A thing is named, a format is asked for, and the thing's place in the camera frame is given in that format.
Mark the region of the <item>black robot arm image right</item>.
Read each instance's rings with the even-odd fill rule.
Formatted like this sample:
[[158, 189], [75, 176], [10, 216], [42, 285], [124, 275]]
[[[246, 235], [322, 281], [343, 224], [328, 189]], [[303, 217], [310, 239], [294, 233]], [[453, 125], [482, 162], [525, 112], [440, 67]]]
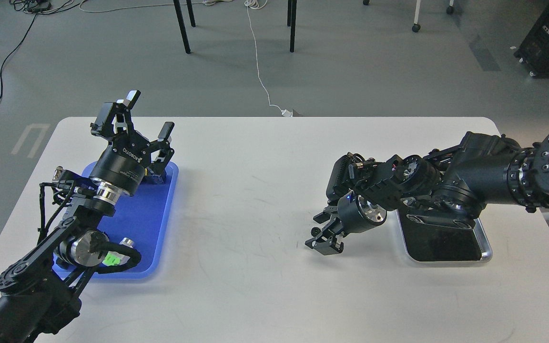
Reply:
[[375, 228], [394, 211], [420, 229], [474, 230], [488, 204], [549, 209], [549, 135], [523, 148], [505, 135], [468, 131], [456, 146], [385, 162], [349, 152], [336, 161], [326, 196], [313, 218], [323, 227], [305, 242], [322, 255], [341, 253], [339, 237]]

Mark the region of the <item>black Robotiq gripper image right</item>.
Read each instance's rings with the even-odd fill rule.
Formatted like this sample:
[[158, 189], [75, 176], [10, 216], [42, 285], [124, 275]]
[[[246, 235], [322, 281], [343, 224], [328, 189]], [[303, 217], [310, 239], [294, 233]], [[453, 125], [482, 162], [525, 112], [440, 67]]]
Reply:
[[351, 233], [362, 233], [384, 224], [387, 211], [378, 204], [372, 203], [357, 193], [347, 193], [336, 205], [325, 206], [322, 212], [314, 215], [312, 220], [318, 224], [327, 224], [320, 234], [305, 241], [305, 245], [322, 255], [340, 254], [344, 243], [337, 236], [348, 236]]

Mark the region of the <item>black Robotiq gripper image left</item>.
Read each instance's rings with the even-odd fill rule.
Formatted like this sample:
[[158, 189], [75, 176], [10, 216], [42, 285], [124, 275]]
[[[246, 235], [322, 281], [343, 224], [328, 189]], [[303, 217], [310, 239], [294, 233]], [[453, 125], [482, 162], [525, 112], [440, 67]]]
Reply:
[[94, 123], [91, 135], [109, 143], [89, 174], [94, 182], [108, 182], [133, 196], [145, 176], [145, 169], [165, 169], [174, 155], [171, 133], [174, 122], [165, 122], [155, 141], [133, 131], [131, 109], [141, 91], [132, 90], [124, 99], [106, 102]]

